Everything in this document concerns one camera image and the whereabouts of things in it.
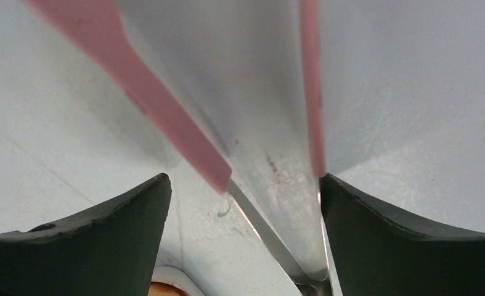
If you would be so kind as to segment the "pink handled tongs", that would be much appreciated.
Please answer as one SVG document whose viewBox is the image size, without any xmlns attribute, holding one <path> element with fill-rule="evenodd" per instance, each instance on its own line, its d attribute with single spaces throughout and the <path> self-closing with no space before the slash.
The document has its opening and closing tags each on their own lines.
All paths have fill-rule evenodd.
<svg viewBox="0 0 485 296">
<path fill-rule="evenodd" d="M 330 278 L 311 278 L 232 180 L 232 169 L 126 37 L 113 1 L 30 1 L 30 6 L 98 63 L 200 176 L 228 194 L 303 295 L 331 295 Z"/>
</svg>

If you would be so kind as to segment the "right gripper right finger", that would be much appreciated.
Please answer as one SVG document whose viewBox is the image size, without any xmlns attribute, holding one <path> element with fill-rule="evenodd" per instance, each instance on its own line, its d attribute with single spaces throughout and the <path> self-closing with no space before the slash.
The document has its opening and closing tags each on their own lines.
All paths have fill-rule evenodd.
<svg viewBox="0 0 485 296">
<path fill-rule="evenodd" d="M 330 174 L 320 198 L 344 295 L 485 295 L 485 233 L 416 215 Z"/>
</svg>

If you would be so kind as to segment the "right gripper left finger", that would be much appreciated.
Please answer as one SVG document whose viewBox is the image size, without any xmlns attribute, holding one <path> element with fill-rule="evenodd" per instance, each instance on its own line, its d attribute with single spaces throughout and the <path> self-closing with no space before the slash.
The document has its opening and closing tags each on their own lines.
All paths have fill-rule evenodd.
<svg viewBox="0 0 485 296">
<path fill-rule="evenodd" d="M 0 233 L 0 295 L 147 295 L 171 193 L 161 173 L 65 218 Z"/>
</svg>

